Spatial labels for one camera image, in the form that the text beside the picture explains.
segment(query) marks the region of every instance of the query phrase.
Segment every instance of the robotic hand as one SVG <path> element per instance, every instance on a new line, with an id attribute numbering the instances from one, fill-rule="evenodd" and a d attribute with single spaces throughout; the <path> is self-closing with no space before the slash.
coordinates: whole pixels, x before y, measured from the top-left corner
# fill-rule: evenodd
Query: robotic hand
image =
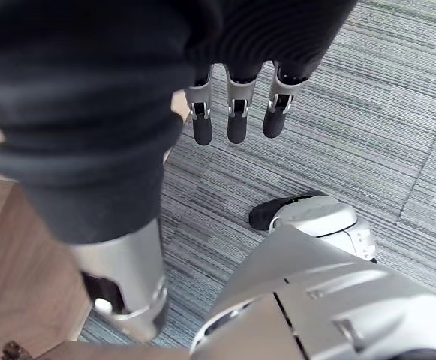
<path id="1" fill-rule="evenodd" d="M 355 3 L 356 0 L 104 0 L 96 4 L 79 0 L 0 1 L 0 129 L 5 138 L 0 144 L 0 173 L 22 184 L 56 238 L 69 245 L 98 311 L 142 341 L 156 336 L 162 327 L 167 303 L 159 224 L 162 159 L 182 129 L 180 117 L 169 110 L 172 93 L 190 86 L 186 95 L 195 139 L 201 145 L 209 143 L 210 69 L 214 63 L 225 64 L 228 137 L 233 143 L 240 143 L 245 138 L 256 76 L 263 62 L 273 60 L 275 75 L 263 132 L 276 137 L 300 86 L 319 65 Z M 339 249 L 332 247 L 336 260 L 324 259 L 330 249 L 326 241 L 345 251 L 354 249 L 354 255 L 367 260 L 373 258 L 375 245 L 366 235 L 362 245 L 359 235 L 354 237 L 366 234 L 362 231 L 365 223 L 349 208 L 332 199 L 316 201 L 322 208 L 339 209 L 337 217 L 328 214 L 321 220 L 310 220 L 308 212 L 299 212 L 298 208 L 288 212 L 289 208 L 281 205 L 271 211 L 266 224 L 277 230 L 270 239 L 281 236 L 292 242 L 295 237 L 302 238 L 293 245 L 296 251 L 285 253 L 305 259 L 279 259 L 277 264 L 292 266 L 261 279 L 257 276 L 265 274 L 257 271 L 255 280 L 263 284 L 249 283 L 246 295 L 226 300 L 226 308 L 233 309 L 229 313 L 218 301 L 220 310 L 213 311 L 194 344 L 196 359 L 219 359 L 213 344 L 221 344 L 223 334 L 237 331 L 234 326 L 244 320 L 251 322 L 236 329 L 251 326 L 253 331 L 265 330 L 260 324 L 271 321 L 270 318 L 274 319 L 276 333 L 271 337 L 270 333 L 263 338 L 248 337 L 247 341 L 253 341 L 256 350 L 266 344 L 264 340 L 269 341 L 270 349 L 276 345 L 286 351 L 283 356 L 290 354 L 297 359 L 352 359 L 347 357 L 350 354 L 362 359 L 387 359 L 386 356 L 416 346 L 436 348 L 436 336 L 431 336 L 431 330 L 419 322 L 436 325 L 431 322 L 432 316 L 414 316 L 423 308 L 436 309 L 436 299 L 426 302 L 430 299 L 427 295 L 424 302 L 414 301 L 415 296 L 419 298 L 425 292 L 415 284 L 404 286 L 408 280 L 391 282 L 394 285 L 388 289 L 387 281 L 399 278 L 398 275 L 387 275 L 391 271 L 381 268 L 368 269 L 374 264 L 336 253 Z M 292 215 L 295 210 L 298 217 Z M 264 213 L 267 219 L 269 212 Z M 324 232 L 312 235 L 325 241 L 312 241 L 300 232 L 297 235 L 296 230 L 290 232 L 289 225 L 284 225 L 288 223 L 304 232 L 319 224 Z M 311 244 L 327 250 L 321 253 L 313 250 Z M 304 275 L 295 277 L 300 271 Z M 331 273 L 342 276 L 338 280 L 327 278 Z M 283 276 L 290 284 L 282 283 Z M 267 283 L 276 277 L 280 278 L 279 284 Z M 387 303 L 389 315 L 383 321 L 373 318 L 367 326 L 368 317 L 353 309 L 360 309 L 372 298 L 383 299 L 383 293 L 369 289 L 370 284 L 380 284 L 375 289 L 383 287 L 384 295 L 386 291 L 389 296 L 396 294 L 402 302 Z M 361 290 L 354 295 L 357 303 L 348 302 L 353 296 L 343 294 L 358 288 Z M 296 295 L 294 303 L 290 301 L 292 293 Z M 327 300 L 337 296 L 337 302 Z M 406 304 L 413 305 L 414 310 L 408 312 Z M 295 305 L 306 312 L 299 313 Z M 243 316 L 234 319 L 237 313 Z M 405 327 L 400 327 L 402 322 L 398 319 L 408 318 Z M 391 332 L 392 329 L 403 332 Z M 377 339 L 388 338 L 389 334 L 399 335 L 396 343 L 401 347 L 390 352 L 375 350 Z M 281 342 L 280 335 L 285 335 L 286 340 Z M 430 341 L 426 342 L 424 338 L 428 336 Z M 238 355 L 247 349 L 245 343 L 230 344 L 241 349 Z M 379 344 L 387 347 L 388 343 Z M 293 355 L 288 352 L 292 346 L 299 348 Z"/>

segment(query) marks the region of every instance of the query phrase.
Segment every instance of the white robot body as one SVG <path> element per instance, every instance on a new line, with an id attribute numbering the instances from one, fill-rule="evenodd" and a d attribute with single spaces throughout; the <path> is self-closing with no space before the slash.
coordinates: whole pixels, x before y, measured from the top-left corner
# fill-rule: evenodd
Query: white robot body
<path id="1" fill-rule="evenodd" d="M 313 196 L 282 207 L 269 225 L 269 233 L 291 225 L 364 260 L 376 255 L 376 242 L 368 221 L 357 216 L 351 205 L 331 196 Z"/>

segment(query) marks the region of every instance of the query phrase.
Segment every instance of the wooden furniture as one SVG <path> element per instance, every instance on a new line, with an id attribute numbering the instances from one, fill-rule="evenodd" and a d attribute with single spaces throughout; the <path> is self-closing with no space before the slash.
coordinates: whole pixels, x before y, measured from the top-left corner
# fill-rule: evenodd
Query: wooden furniture
<path id="1" fill-rule="evenodd" d="M 188 115 L 182 92 L 173 109 Z M 89 313 L 77 267 L 26 201 L 0 178 L 0 356 L 14 340 L 36 359 L 184 360 L 183 349 L 143 349 L 69 342 Z"/>

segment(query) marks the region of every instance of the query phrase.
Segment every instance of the black sleeve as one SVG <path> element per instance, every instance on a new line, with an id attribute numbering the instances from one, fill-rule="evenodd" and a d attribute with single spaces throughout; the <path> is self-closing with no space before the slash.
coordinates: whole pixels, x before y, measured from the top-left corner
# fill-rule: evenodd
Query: black sleeve
<path id="1" fill-rule="evenodd" d="M 167 1 L 0 1 L 0 173 L 58 239 L 114 239 L 159 215 L 189 36 Z"/>

